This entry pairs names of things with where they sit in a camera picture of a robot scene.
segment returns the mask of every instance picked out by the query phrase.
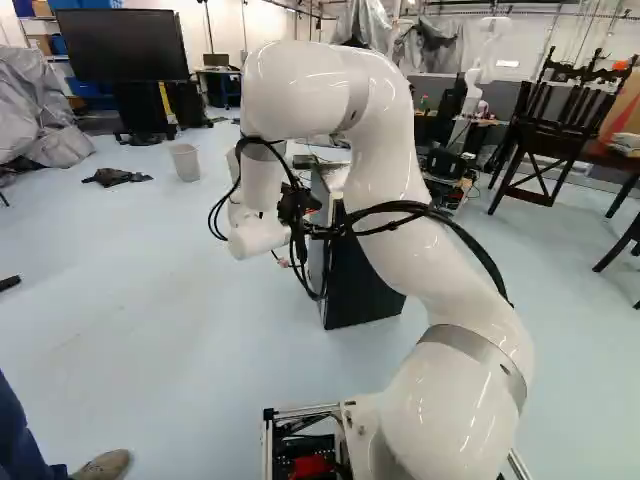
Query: cable bundle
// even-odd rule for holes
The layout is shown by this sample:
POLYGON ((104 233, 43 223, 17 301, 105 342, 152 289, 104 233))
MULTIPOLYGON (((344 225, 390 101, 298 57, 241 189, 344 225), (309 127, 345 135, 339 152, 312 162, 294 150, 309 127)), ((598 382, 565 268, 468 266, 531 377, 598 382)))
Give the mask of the cable bundle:
MULTIPOLYGON (((453 230, 456 235, 460 237, 460 239, 465 243, 465 245, 473 252, 473 254, 478 258, 483 267, 487 270, 491 279, 493 280, 498 292, 502 297, 509 302, 509 298, 507 296, 507 290, 504 285, 504 280, 502 279, 502 275, 500 274, 500 270, 497 265, 491 258, 491 256, 487 253, 487 251, 478 243, 478 241, 473 238, 471 234, 469 234, 464 228, 458 225, 456 222, 446 217, 440 212, 437 212, 429 207, 429 205, 415 202, 411 200, 396 200, 391 202, 385 202, 378 205, 374 205, 373 207, 365 208, 363 210, 358 210, 356 212, 352 212, 347 214, 345 218, 345 222, 341 225, 332 227, 332 228, 324 228, 318 227, 316 225, 305 222, 304 220, 304 187, 302 186, 298 177, 296 177, 287 163, 285 162, 282 155, 278 153, 278 151, 273 147, 273 144, 278 142, 267 142, 266 140, 260 137, 249 137, 243 136, 240 141, 236 145, 236 158, 238 162, 240 162, 240 154, 242 153, 242 149, 250 143, 264 145, 275 157, 278 159, 282 168, 287 175, 287 179, 291 188, 294 192, 294 203, 296 208, 293 208, 292 214, 289 218, 281 219, 284 223, 286 223, 291 228, 291 239, 289 241, 289 256, 291 267, 293 268, 293 272, 295 273, 298 281, 303 286, 307 295, 313 300, 321 300, 327 295, 327 280, 328 280, 328 271, 329 264, 331 260, 332 254, 332 240, 339 236, 345 235, 347 231, 353 232, 354 235, 361 237, 366 235, 374 235, 380 232, 386 232, 390 230, 395 230, 402 225, 412 222, 418 218, 426 217, 431 220, 435 220, 439 223, 442 223, 448 226, 451 230, 453 230), (377 213, 408 213, 409 215, 403 219, 395 220, 389 222, 385 225, 381 225, 380 227, 376 227, 370 230, 365 231, 354 231, 353 225, 362 220, 363 218, 374 215, 377 213), (306 272, 306 263, 307 263, 307 246, 305 242, 305 235, 311 235, 313 238, 322 239, 324 241, 323 250, 324 250, 324 266, 322 272, 322 282, 321 288, 319 292, 314 292, 311 286, 309 285, 309 279, 306 272)), ((227 241, 227 237, 225 237, 220 229, 218 228, 218 218, 220 211, 226 201, 231 197, 234 191, 240 185, 240 175, 238 179, 229 190, 212 208, 209 212, 209 230, 218 240, 227 241)))

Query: metal band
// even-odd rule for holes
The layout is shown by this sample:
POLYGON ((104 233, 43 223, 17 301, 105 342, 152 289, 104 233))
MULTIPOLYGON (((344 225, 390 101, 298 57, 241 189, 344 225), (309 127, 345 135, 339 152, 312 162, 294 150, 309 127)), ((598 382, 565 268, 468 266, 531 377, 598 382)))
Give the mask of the metal band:
POLYGON ((341 52, 347 78, 349 79, 349 101, 342 121, 334 132, 349 130, 360 121, 369 101, 369 76, 367 70, 360 65, 358 55, 341 52))
POLYGON ((522 408, 527 399, 527 383, 513 360, 489 340, 458 325, 442 324, 429 327, 418 344, 425 342, 441 343, 455 348, 483 365, 499 366, 504 372, 507 390, 518 412, 522 414, 522 408))
MULTIPOLYGON (((284 140, 282 142, 272 143, 271 146, 283 157, 287 152, 287 142, 284 140)), ((242 154, 258 162, 274 162, 278 160, 273 152, 261 143, 248 143, 242 149, 242 154)))

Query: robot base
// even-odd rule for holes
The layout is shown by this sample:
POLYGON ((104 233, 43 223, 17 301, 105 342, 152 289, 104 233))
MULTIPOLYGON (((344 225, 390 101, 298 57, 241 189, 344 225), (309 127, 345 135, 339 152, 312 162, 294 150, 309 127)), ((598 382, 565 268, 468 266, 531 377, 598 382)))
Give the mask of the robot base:
MULTIPOLYGON (((323 456, 329 464, 348 470, 347 474, 351 475, 348 478, 353 480, 413 480, 396 463, 381 438, 377 397, 361 395, 334 404, 266 409, 262 422, 263 480, 290 478, 290 469, 299 457, 289 457, 283 451, 323 456), (313 430, 313 434, 309 434, 308 429, 313 430)), ((500 474, 498 480, 531 480, 515 450, 509 452, 507 460, 510 471, 505 471, 504 476, 500 474)), ((347 480, 345 476, 334 472, 313 478, 347 480)))

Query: black monitor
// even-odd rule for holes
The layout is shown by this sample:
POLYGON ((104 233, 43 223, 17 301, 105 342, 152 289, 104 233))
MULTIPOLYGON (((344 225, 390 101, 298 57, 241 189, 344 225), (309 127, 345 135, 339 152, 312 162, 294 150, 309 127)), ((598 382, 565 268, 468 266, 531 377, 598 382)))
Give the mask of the black monitor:
POLYGON ((56 10, 69 61, 85 82, 187 80, 189 67, 172 10, 56 10))

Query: white bucket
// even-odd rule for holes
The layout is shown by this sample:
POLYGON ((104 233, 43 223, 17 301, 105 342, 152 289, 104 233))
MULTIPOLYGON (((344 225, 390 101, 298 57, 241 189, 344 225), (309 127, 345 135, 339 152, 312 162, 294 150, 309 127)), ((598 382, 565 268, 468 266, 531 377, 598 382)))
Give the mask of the white bucket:
POLYGON ((176 172, 183 182, 200 180, 200 164, 198 149, 189 144, 171 145, 169 147, 176 172))

